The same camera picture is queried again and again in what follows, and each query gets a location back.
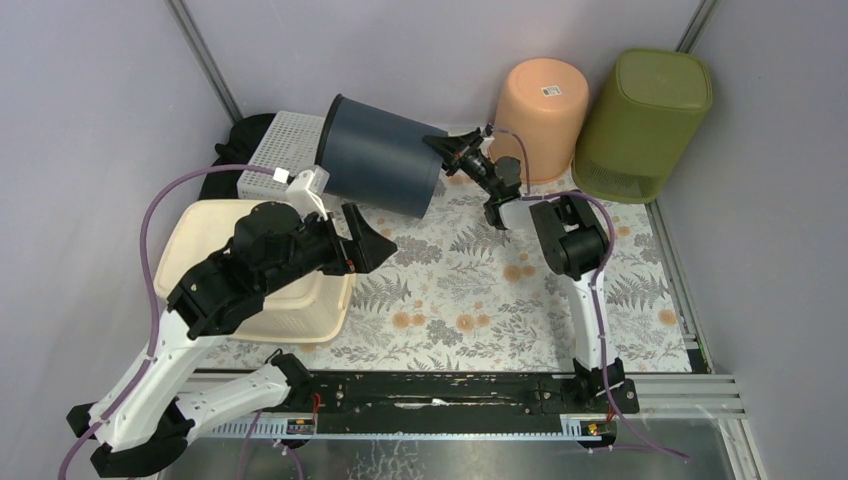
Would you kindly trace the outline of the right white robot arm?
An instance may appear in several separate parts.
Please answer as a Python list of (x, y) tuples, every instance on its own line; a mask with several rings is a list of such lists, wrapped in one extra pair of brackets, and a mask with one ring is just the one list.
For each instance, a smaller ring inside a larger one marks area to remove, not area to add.
[(491, 226), (535, 231), (547, 266), (567, 279), (565, 293), (575, 333), (575, 402), (589, 412), (605, 405), (616, 411), (615, 395), (626, 377), (607, 337), (603, 280), (613, 249), (605, 231), (611, 223), (609, 214), (580, 191), (523, 195), (521, 176), (529, 171), (528, 160), (504, 156), (491, 161), (482, 152), (493, 129), (488, 126), (459, 136), (426, 135), (423, 141), (441, 157), (446, 175), (463, 172), (488, 194), (484, 213)]

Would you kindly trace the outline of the orange round bin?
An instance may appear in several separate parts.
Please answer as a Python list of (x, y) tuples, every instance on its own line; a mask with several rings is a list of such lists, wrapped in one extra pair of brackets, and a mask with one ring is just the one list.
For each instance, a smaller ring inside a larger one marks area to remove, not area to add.
[(524, 160), (529, 169), (521, 178), (531, 185), (555, 180), (570, 168), (589, 99), (586, 77), (569, 63), (535, 58), (516, 65), (501, 89), (490, 156)]

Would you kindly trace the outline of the white slotted basket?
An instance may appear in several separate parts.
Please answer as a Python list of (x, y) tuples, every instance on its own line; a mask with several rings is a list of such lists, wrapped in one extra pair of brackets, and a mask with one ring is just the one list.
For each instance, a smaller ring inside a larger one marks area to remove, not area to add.
[[(324, 121), (316, 115), (277, 112), (249, 164), (299, 174), (315, 163)], [(285, 184), (253, 171), (242, 172), (236, 186), (238, 197), (246, 200), (283, 200), (286, 190)]]

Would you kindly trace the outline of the cream perforated large basket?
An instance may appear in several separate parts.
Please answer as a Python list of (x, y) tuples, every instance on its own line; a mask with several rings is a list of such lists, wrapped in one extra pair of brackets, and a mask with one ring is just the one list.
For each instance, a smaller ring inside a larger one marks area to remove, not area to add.
[[(191, 204), (177, 222), (154, 277), (161, 300), (172, 292), (191, 267), (224, 247), (237, 220), (258, 206), (258, 200), (201, 200)], [(245, 320), (233, 339), (272, 344), (323, 343), (341, 331), (350, 304), (354, 275), (326, 276), (313, 272), (265, 299), (262, 312)]]

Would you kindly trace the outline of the dark blue round bin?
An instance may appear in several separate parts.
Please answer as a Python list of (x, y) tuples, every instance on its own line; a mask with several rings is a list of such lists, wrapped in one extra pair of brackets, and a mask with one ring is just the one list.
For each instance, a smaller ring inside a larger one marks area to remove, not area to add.
[(424, 142), (448, 132), (336, 95), (325, 116), (315, 164), (325, 191), (414, 218), (425, 216), (442, 158)]

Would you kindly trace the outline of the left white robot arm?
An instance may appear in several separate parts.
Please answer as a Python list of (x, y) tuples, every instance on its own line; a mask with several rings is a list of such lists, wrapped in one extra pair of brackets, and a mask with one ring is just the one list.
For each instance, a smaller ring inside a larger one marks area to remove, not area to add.
[(280, 405), (288, 411), (312, 406), (312, 376), (291, 354), (205, 392), (179, 390), (207, 353), (259, 314), (271, 294), (315, 272), (372, 272), (396, 252), (356, 205), (345, 204), (343, 213), (348, 236), (337, 233), (330, 215), (303, 216), (285, 203), (260, 203), (235, 222), (221, 249), (177, 281), (165, 308), (154, 313), (137, 371), (101, 401), (67, 415), (79, 442), (97, 442), (91, 463), (100, 477), (156, 474), (219, 425)]

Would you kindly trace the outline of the green mesh waste bin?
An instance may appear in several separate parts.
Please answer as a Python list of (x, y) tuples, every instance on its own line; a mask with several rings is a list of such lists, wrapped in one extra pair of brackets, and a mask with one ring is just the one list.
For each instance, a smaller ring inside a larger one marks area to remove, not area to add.
[(577, 140), (572, 177), (609, 201), (654, 201), (713, 103), (699, 58), (632, 48), (616, 59)]

